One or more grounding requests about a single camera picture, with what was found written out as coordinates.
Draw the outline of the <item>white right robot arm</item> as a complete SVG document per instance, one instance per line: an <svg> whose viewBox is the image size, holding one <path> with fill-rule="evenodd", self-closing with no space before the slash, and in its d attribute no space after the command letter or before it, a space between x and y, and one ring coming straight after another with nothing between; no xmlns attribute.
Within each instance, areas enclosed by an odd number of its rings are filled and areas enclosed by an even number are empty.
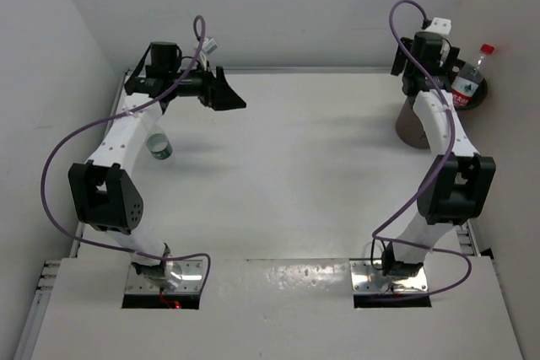
<svg viewBox="0 0 540 360"><path fill-rule="evenodd" d="M427 30L403 42L391 72L402 78L434 160L414 198L416 214L381 255L382 275L395 280L417 276L443 236L480 215L496 171L494 159L467 138L453 106L447 73L459 50L445 56L446 38Z"/></svg>

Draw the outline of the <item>green label clear bottle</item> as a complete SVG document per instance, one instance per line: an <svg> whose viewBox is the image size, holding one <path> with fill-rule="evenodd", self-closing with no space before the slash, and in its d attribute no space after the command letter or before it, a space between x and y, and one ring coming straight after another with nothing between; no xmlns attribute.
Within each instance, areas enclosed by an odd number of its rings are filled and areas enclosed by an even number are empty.
<svg viewBox="0 0 540 360"><path fill-rule="evenodd" d="M154 159L166 160L172 156L173 148L165 132L154 125L145 140L145 146Z"/></svg>

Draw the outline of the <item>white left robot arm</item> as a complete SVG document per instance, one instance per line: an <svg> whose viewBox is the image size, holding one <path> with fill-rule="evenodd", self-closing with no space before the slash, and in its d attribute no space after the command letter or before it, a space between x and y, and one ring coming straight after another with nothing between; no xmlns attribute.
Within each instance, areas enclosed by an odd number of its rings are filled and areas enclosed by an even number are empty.
<svg viewBox="0 0 540 360"><path fill-rule="evenodd" d="M172 147L157 122L177 97L196 97L215 111L246 107L222 67L196 62L186 72L181 59L177 44L151 43L125 82L125 115L113 121L85 163L68 171L78 220L130 250L135 272L165 291L180 286L181 266L172 261L168 245L143 224L143 198L131 179L136 158L142 148L158 160L171 156Z"/></svg>

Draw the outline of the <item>red cap labelled bottle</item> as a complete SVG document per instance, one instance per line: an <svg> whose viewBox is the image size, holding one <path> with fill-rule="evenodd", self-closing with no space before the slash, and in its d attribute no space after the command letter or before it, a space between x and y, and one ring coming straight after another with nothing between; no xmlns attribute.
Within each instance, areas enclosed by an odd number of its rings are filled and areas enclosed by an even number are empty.
<svg viewBox="0 0 540 360"><path fill-rule="evenodd" d="M477 56L471 62L463 63L451 84L453 104L457 110L480 103L485 88L483 72L487 60L494 52L493 45L482 44Z"/></svg>

